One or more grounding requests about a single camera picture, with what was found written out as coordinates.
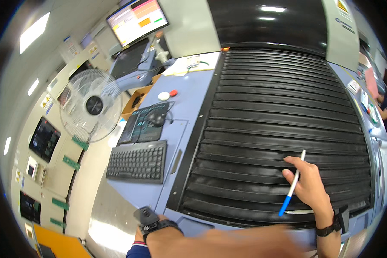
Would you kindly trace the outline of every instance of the electric fan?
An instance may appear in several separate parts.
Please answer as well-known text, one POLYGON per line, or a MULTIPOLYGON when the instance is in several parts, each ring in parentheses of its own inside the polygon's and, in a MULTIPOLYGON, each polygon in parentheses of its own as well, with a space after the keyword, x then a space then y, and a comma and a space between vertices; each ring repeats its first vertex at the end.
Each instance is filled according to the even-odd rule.
POLYGON ((117 125, 122 91, 116 80, 99 69, 75 75, 60 100, 60 118, 66 131, 81 142, 97 142, 117 125))

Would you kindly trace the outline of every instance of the pen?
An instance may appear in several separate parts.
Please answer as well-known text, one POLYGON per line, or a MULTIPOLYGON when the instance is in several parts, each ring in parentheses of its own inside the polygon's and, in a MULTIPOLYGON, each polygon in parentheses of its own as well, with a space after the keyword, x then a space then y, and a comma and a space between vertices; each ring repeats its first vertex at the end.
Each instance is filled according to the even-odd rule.
MULTIPOLYGON (((303 149, 303 152, 301 152, 300 158, 301 158, 301 160, 304 160, 304 158, 305 158, 305 150, 304 149, 303 149)), ((287 206, 291 200, 291 196, 294 193, 294 189, 295 189, 295 186, 297 185, 298 178, 299 178, 299 170, 297 169, 297 171, 295 172, 294 180, 293 180, 293 183, 291 184, 290 190, 288 191, 288 194, 285 197, 284 203, 282 204, 281 210, 278 213, 278 215, 280 217, 282 216, 282 214, 284 214, 284 211, 287 208, 287 206)))

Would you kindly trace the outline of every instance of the worker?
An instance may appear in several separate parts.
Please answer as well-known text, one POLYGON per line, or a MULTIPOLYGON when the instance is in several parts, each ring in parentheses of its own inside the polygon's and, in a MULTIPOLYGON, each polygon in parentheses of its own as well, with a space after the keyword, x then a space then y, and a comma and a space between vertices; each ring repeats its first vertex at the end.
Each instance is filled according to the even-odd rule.
POLYGON ((377 106, 377 109, 378 109, 378 112, 380 113, 385 129, 387 130, 387 91, 384 96, 378 95, 376 100, 378 103, 380 103, 380 106, 377 106))
MULTIPOLYGON (((300 170, 300 181, 295 193, 309 205, 315 216, 317 229, 333 225, 334 211, 330 197, 326 194, 316 165, 298 157, 286 157, 284 161, 300 170)), ((284 169, 285 179, 291 184, 294 174, 284 169)), ((135 242, 127 258, 205 258, 205 257, 303 257, 303 248, 297 246, 286 232, 287 227, 277 224, 269 227, 221 231, 208 230, 199 237, 184 237, 173 227, 165 227, 149 233, 146 243, 141 231, 137 230, 135 242)), ((327 236, 317 237, 319 258, 337 258, 340 252, 340 232, 332 231, 327 236)))

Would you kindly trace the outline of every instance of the fan motor hub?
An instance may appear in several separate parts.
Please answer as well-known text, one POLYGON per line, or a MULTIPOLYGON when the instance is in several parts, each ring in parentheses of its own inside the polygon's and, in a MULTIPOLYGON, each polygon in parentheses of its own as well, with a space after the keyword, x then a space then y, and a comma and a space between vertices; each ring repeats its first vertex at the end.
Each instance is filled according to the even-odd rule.
POLYGON ((96 116, 102 112, 103 109, 103 101, 98 96, 91 96, 86 101, 86 110, 89 114, 96 116))

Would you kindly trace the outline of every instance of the red button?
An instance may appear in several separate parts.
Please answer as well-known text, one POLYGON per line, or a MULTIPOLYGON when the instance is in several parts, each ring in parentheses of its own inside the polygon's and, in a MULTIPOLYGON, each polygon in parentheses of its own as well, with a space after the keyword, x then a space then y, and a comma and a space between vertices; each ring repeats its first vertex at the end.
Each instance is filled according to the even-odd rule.
POLYGON ((178 91, 177 91, 177 90, 171 90, 170 93, 169 93, 169 95, 170 95, 171 97, 175 96, 176 94, 178 94, 178 91))

